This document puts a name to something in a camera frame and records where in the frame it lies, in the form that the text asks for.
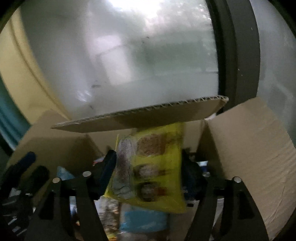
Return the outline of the blue sea salt cracker pack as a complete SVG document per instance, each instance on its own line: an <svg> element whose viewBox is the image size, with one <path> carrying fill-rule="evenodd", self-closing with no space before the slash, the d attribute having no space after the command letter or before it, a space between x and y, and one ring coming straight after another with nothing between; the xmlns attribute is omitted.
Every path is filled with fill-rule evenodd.
<svg viewBox="0 0 296 241"><path fill-rule="evenodd" d="M168 229L168 214L129 204L120 209L119 230L131 233L152 233Z"/></svg>

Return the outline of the yellow small snack bag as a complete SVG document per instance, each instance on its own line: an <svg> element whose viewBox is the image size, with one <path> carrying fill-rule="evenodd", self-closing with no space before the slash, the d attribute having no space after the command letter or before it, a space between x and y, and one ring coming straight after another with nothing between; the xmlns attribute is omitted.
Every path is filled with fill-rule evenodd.
<svg viewBox="0 0 296 241"><path fill-rule="evenodd" d="M146 209L184 213L183 136L183 123L173 123L121 138L105 196Z"/></svg>

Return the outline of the teal curtain left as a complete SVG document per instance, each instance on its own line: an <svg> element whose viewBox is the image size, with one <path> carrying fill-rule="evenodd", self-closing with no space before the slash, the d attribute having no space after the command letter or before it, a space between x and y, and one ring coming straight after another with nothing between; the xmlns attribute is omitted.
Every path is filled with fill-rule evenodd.
<svg viewBox="0 0 296 241"><path fill-rule="evenodd" d="M1 78L1 135L15 150L31 125L11 98Z"/></svg>

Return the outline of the brown cardboard box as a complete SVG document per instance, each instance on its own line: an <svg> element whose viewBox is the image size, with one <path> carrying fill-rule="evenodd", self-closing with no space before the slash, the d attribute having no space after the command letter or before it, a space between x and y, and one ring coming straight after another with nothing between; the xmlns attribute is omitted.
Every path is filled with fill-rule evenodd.
<svg viewBox="0 0 296 241"><path fill-rule="evenodd" d="M227 101L44 112L1 180L1 239L295 240L295 146L261 98Z"/></svg>

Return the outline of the yellow curtain left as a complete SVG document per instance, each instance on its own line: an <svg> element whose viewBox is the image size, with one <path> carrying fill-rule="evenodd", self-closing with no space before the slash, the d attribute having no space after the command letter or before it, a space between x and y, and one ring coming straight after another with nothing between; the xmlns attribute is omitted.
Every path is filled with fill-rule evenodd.
<svg viewBox="0 0 296 241"><path fill-rule="evenodd" d="M70 119L69 112L48 85L34 57L20 8L1 31L1 77L14 104L30 124L48 110Z"/></svg>

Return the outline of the black window frame post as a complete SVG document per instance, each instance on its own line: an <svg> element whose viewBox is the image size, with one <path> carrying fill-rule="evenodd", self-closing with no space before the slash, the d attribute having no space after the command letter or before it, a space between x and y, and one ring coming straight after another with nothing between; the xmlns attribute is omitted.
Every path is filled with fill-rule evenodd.
<svg viewBox="0 0 296 241"><path fill-rule="evenodd" d="M250 1L207 1L218 60L218 93L229 98L219 111L256 97L260 43Z"/></svg>

